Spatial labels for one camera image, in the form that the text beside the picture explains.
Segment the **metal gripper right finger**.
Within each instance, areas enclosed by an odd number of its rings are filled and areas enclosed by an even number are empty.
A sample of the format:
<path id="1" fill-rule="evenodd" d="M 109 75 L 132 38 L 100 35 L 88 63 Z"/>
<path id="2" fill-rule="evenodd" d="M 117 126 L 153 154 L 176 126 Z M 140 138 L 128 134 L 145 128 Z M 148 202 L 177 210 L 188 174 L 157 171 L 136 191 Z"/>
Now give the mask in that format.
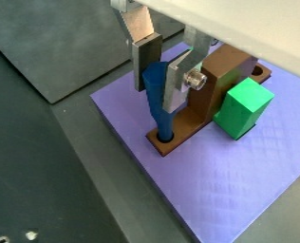
<path id="1" fill-rule="evenodd" d="M 162 109 L 168 113 L 173 113 L 184 104 L 189 89 L 200 90 L 206 82 L 198 65 L 209 54 L 213 37 L 186 26 L 184 41 L 189 49 L 172 60 L 166 70 Z"/>

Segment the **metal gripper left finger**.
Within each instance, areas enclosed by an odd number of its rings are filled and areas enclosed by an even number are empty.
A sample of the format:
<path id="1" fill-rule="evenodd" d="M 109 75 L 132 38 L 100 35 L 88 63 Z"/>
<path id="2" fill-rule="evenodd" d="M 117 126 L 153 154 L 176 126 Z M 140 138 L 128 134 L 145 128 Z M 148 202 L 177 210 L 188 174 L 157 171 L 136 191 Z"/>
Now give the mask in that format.
<path id="1" fill-rule="evenodd" d="M 110 1 L 132 50 L 136 90 L 142 91 L 145 89 L 142 72 L 162 57 L 162 36 L 154 31 L 152 15 L 146 6 L 136 0 Z"/>

